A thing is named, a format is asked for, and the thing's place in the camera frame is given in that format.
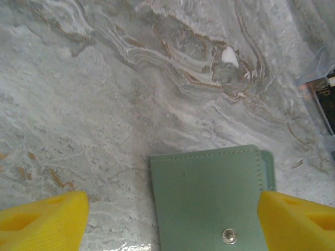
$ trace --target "metal snap button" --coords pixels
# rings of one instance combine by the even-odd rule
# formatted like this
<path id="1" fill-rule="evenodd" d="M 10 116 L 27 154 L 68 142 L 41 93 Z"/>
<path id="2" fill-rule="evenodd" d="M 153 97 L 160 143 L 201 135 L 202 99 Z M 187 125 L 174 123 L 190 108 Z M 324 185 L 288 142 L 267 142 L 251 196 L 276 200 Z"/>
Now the metal snap button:
<path id="1" fill-rule="evenodd" d="M 234 229 L 225 229 L 222 233 L 222 240 L 227 244 L 234 244 L 237 241 L 237 233 Z"/>

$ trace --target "clear plastic box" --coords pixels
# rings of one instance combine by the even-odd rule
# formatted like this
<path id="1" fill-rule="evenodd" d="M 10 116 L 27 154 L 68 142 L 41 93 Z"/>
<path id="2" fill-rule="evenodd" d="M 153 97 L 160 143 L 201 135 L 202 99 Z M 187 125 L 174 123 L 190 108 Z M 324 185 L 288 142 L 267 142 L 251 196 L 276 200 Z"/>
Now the clear plastic box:
<path id="1" fill-rule="evenodd" d="M 335 161 L 335 58 L 323 47 L 296 85 L 310 117 Z"/>

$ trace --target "green wallet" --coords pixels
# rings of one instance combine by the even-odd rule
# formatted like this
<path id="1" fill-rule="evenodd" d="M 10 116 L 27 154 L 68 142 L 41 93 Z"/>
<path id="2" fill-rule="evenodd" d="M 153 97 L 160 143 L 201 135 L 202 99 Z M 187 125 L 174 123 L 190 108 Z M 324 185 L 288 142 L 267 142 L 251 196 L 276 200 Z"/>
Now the green wallet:
<path id="1" fill-rule="evenodd" d="M 161 251 L 267 250 L 257 204 L 276 189 L 270 152 L 246 145 L 149 160 Z"/>

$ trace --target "gray marble countertop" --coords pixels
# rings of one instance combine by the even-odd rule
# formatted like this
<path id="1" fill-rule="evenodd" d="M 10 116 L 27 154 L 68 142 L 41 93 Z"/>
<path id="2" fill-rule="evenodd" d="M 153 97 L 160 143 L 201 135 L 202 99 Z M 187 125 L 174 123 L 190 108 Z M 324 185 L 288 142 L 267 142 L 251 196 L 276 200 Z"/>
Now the gray marble countertop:
<path id="1" fill-rule="evenodd" d="M 0 209 L 84 190 L 81 250 L 159 250 L 147 156 L 255 144 L 334 205 L 295 81 L 331 0 L 0 0 Z"/>

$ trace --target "yellow foam pad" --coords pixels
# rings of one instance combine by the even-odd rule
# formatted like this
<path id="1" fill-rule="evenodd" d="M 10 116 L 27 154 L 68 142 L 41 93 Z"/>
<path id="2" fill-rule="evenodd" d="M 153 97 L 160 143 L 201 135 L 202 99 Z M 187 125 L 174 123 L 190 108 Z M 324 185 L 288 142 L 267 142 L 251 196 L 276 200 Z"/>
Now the yellow foam pad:
<path id="1" fill-rule="evenodd" d="M 258 216 L 269 251 L 335 250 L 335 208 L 266 191 Z"/>
<path id="2" fill-rule="evenodd" d="M 79 250 L 87 218 L 77 191 L 0 211 L 0 251 Z"/>

